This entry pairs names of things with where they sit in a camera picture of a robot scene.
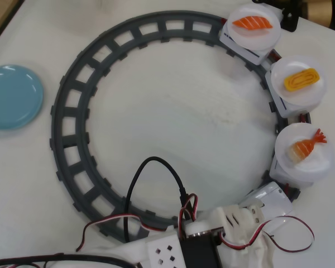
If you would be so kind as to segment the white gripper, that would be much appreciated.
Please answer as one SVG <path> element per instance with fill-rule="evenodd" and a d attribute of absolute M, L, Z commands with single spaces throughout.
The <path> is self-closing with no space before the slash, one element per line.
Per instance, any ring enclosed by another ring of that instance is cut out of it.
<path fill-rule="evenodd" d="M 185 225 L 186 238 L 199 237 L 221 230 L 219 236 L 226 246 L 250 246 L 258 238 L 264 215 L 260 207 L 230 205 L 216 209 L 218 217 L 199 218 Z M 265 237 L 244 250 L 227 247 L 226 267 L 274 267 L 274 246 Z"/>

